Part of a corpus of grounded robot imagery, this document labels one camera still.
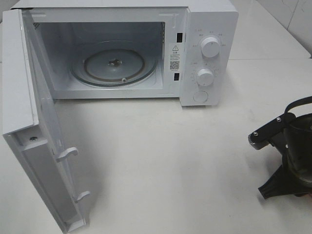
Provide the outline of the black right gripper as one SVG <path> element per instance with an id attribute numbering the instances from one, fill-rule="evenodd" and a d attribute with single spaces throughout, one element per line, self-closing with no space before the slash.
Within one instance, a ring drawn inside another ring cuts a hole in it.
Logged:
<path id="1" fill-rule="evenodd" d="M 282 165 L 258 188 L 264 199 L 312 193 L 312 117 L 296 117 L 285 125 L 271 140 L 282 153 Z"/>

